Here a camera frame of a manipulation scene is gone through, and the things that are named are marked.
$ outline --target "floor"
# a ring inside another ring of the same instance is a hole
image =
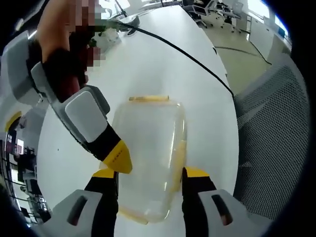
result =
[[[247,33],[231,32],[230,25],[222,29],[222,19],[212,14],[202,19],[207,29],[202,27],[221,56],[226,67],[228,82],[234,94],[242,92],[256,80],[270,65],[264,61],[257,49],[247,40]]]

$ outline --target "black cable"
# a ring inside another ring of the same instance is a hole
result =
[[[126,27],[126,28],[135,29],[135,30],[137,30],[137,31],[139,31],[139,32],[141,32],[141,33],[144,33],[144,34],[146,34],[146,35],[149,35],[149,36],[151,36],[151,37],[154,37],[154,38],[156,38],[156,39],[158,39],[158,40],[160,40],[160,41],[162,41],[162,42],[168,44],[169,46],[171,46],[171,47],[177,49],[178,51],[180,51],[181,53],[183,53],[184,55],[186,55],[188,58],[190,58],[192,61],[194,61],[195,63],[199,64],[202,68],[204,68],[204,69],[205,69],[208,73],[210,73],[212,76],[214,76],[214,77],[231,93],[231,95],[234,97],[234,93],[228,88],[228,86],[226,86],[226,84],[225,84],[215,73],[213,73],[211,70],[209,70],[206,66],[204,66],[204,65],[203,65],[201,62],[199,62],[197,59],[195,59],[194,57],[192,57],[191,55],[189,55],[186,51],[180,49],[179,47],[175,46],[173,43],[167,41],[166,39],[164,39],[164,38],[162,38],[162,37],[160,37],[160,36],[157,36],[157,35],[155,35],[155,34],[153,34],[153,33],[150,33],[150,32],[148,32],[148,31],[145,31],[145,30],[143,30],[143,29],[140,29],[140,28],[137,28],[137,27],[135,27],[135,26],[132,26],[132,25],[129,25],[129,24],[125,24],[125,23],[122,23],[122,22],[118,22],[118,24],[120,24],[120,25],[122,25],[122,26],[124,26],[124,27]]]

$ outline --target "plastic container lid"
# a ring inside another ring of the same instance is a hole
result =
[[[130,174],[118,177],[119,212],[143,224],[162,221],[185,165],[183,106],[168,97],[139,97],[119,106],[113,129],[133,165]]]

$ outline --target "office chair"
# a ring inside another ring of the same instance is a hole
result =
[[[200,15],[200,16],[209,16],[212,11],[214,11],[212,8],[215,6],[215,0],[208,0],[204,2],[204,6],[199,6],[193,4],[193,13]],[[202,19],[195,19],[196,23],[201,22],[202,25],[207,28],[206,23]]]
[[[232,6],[232,9],[231,9],[231,11],[229,12],[229,11],[220,11],[220,13],[223,15],[222,17],[223,17],[223,19],[226,17],[231,17],[231,18],[234,18],[234,19],[241,19],[241,13],[242,13],[242,7],[243,7],[243,3],[241,3],[241,2],[235,2],[234,4],[233,4],[233,6]],[[231,26],[232,26],[232,33],[233,32],[235,32],[235,28],[237,28],[237,26],[233,26],[233,24],[232,24],[232,22],[225,22],[225,20],[224,20],[224,22],[223,22],[223,24],[222,24],[222,26],[221,26],[221,28],[223,28],[224,27],[224,25],[225,24],[230,24]]]
[[[249,212],[274,220],[308,157],[311,121],[304,79],[283,54],[234,102],[239,133],[234,197]]]

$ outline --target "hand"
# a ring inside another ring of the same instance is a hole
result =
[[[94,26],[96,0],[50,0],[40,19],[36,38],[42,50],[42,62],[56,49],[71,50],[69,36],[72,32],[84,33],[88,26]],[[98,59],[100,50],[87,44],[76,45],[75,53],[87,66],[93,66],[93,58]],[[74,76],[61,81],[56,96],[64,101],[80,90],[78,79]]]

